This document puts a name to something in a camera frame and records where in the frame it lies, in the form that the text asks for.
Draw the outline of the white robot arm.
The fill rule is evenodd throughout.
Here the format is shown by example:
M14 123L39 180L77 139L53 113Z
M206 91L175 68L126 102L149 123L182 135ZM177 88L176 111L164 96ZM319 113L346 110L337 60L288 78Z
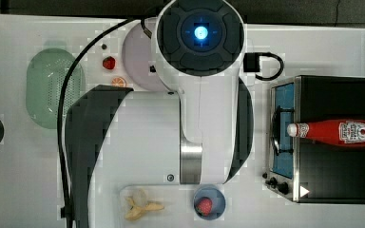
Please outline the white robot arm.
M151 34L161 91L97 85L67 111L67 228L124 228L132 187L225 183L252 143L244 23L226 0L170 0Z

